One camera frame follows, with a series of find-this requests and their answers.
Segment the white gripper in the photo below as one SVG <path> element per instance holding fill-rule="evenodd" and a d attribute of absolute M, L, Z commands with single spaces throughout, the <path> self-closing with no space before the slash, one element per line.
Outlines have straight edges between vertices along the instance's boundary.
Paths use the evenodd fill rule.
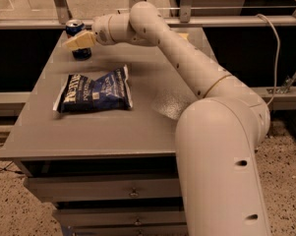
<path fill-rule="evenodd" d="M 63 45 L 72 51 L 91 48 L 96 42 L 102 45 L 111 45 L 112 37 L 109 30 L 110 19 L 110 15 L 95 17 L 91 26 L 93 32 L 82 30 L 75 36 L 69 37 Z"/>

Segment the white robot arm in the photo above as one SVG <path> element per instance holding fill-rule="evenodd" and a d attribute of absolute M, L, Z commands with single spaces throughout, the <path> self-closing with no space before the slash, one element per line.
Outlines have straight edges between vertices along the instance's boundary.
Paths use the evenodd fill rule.
<path fill-rule="evenodd" d="M 172 30 L 149 2 L 99 17 L 65 44 L 76 50 L 119 42 L 158 47 L 198 98 L 175 134 L 189 236 L 271 236 L 255 160 L 270 124 L 265 101 Z"/>

